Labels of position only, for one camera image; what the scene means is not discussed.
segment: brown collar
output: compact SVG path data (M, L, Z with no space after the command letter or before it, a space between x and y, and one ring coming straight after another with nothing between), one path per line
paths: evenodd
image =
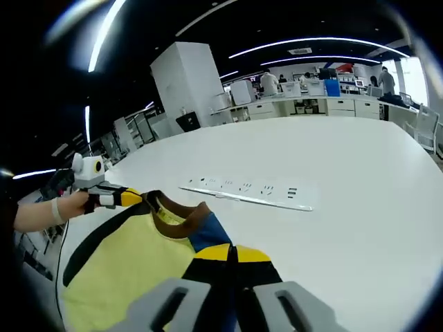
M171 201L160 190L154 190L146 194L142 194L144 202L146 202L152 209L152 218L157 230L171 239L184 239L189 237L197 228L201 225L202 221L211 213L209 207L205 202L201 202L198 206L190 207L180 205ZM159 211L159 205L156 201L159 200L162 206L166 210L171 211L173 214L184 218L185 221L180 225L169 225L163 222L157 212Z

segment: human arm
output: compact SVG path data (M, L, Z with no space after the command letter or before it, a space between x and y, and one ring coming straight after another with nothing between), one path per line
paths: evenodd
M64 222L84 214L84 204L88 201L87 192L74 192L68 197L57 199L58 212ZM59 222L53 215L52 201L20 204L14 220L14 229L19 232L44 230Z

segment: window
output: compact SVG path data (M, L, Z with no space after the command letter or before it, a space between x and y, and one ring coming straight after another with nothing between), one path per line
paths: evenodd
M401 59L406 93L418 104L428 106L428 91L422 63L418 57Z
M382 66L386 67L388 69L389 74L391 74L394 77L394 82L395 82L394 92L396 95L399 95L400 94L399 76L397 74L397 68L395 67L394 60L383 61Z

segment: white cabinet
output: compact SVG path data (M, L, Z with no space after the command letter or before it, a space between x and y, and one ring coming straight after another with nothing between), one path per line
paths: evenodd
M251 120L262 120L262 119L272 119L275 118L273 113L260 113L260 114L251 114L249 116Z
M327 99L327 109L345 109L348 111L354 111L354 100L346 99Z
M356 100L355 116L358 118L380 120L380 103Z
M355 116L354 100L327 99L328 116Z
M328 116L350 116L355 117L354 111L349 111L346 109L330 109L328 111Z
M277 118L278 112L272 102L259 105L248 106L249 116L251 120Z

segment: power strip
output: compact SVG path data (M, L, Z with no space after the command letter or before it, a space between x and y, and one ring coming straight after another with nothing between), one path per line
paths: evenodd
M303 180L263 180L202 176L191 178L179 188L218 198L275 206L291 210L312 211L318 204L318 188Z

